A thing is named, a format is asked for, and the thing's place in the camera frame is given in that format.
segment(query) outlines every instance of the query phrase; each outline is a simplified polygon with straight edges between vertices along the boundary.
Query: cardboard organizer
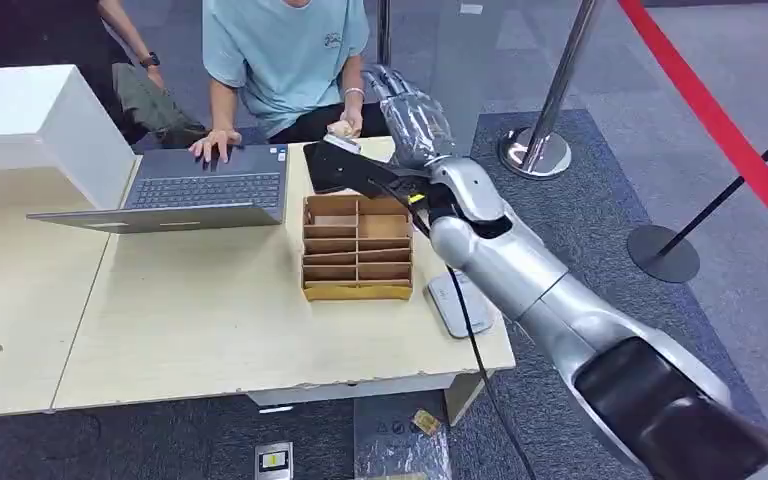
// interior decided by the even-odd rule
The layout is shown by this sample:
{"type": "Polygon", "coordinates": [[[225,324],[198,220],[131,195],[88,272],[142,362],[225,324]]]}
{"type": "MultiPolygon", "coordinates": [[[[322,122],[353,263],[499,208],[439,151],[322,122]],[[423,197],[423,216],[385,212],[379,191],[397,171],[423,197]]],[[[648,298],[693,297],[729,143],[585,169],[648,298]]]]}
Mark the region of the cardboard organizer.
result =
{"type": "Polygon", "coordinates": [[[309,301],[410,298],[410,213],[395,199],[307,197],[303,228],[302,289],[309,301]]]}

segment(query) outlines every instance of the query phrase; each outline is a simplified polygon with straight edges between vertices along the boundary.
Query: man's hand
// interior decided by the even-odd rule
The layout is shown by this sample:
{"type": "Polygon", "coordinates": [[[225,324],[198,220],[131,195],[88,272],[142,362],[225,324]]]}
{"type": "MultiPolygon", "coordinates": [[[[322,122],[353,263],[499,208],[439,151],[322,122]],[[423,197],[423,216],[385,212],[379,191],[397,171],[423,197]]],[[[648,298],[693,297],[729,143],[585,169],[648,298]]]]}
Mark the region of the man's hand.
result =
{"type": "Polygon", "coordinates": [[[363,130],[363,115],[361,114],[360,107],[346,105],[346,109],[340,115],[340,120],[348,122],[352,127],[349,138],[360,137],[360,132],[363,130]]]}
{"type": "Polygon", "coordinates": [[[160,67],[152,65],[146,69],[148,79],[154,82],[155,85],[161,90],[166,90],[166,84],[163,83],[163,77],[160,76],[160,67]]]}
{"type": "Polygon", "coordinates": [[[189,150],[197,159],[204,157],[205,162],[213,160],[213,147],[219,149],[219,158],[228,163],[228,145],[239,145],[243,136],[234,130],[211,130],[210,133],[192,144],[189,150]]]}

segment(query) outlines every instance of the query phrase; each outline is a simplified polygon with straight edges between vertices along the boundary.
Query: white cardboard box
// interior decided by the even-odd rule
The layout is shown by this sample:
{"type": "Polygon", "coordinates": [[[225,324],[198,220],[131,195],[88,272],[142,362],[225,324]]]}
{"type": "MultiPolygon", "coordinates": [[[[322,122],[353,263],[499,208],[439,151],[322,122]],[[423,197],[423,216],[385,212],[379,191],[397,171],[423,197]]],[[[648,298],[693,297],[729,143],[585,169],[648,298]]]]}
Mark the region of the white cardboard box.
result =
{"type": "Polygon", "coordinates": [[[74,65],[0,68],[0,170],[55,166],[119,207],[134,153],[74,65]]]}

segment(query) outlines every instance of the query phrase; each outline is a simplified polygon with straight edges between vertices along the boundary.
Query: wooden desk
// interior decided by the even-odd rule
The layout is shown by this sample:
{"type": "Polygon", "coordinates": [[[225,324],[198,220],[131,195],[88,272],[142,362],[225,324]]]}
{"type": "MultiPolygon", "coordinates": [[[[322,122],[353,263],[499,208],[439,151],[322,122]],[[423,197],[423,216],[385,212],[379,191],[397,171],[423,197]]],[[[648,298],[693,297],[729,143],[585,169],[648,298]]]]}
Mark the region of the wooden desk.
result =
{"type": "MultiPolygon", "coordinates": [[[[373,158],[393,151],[390,139],[362,144],[373,158]]],[[[282,226],[111,237],[54,408],[234,393],[270,404],[452,386],[450,414],[459,417],[480,385],[475,375],[452,383],[476,370],[475,358],[423,293],[443,263],[416,235],[410,301],[307,302],[301,215],[312,192],[301,145],[288,162],[282,226]]],[[[501,319],[478,343],[488,369],[514,365],[501,319]]]]}
{"type": "Polygon", "coordinates": [[[0,171],[0,414],[51,407],[108,238],[25,214],[87,208],[54,168],[0,171]]]}

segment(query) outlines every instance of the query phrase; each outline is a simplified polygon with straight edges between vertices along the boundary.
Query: laptop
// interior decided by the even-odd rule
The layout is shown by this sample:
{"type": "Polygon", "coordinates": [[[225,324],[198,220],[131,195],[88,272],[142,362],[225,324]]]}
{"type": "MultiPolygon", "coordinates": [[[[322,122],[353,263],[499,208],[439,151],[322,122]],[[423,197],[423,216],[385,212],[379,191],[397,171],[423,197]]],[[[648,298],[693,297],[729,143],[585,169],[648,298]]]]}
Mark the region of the laptop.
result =
{"type": "Polygon", "coordinates": [[[229,155],[228,163],[205,164],[187,150],[152,150],[143,156],[123,208],[27,218],[109,233],[283,223],[287,146],[250,145],[229,155]]]}

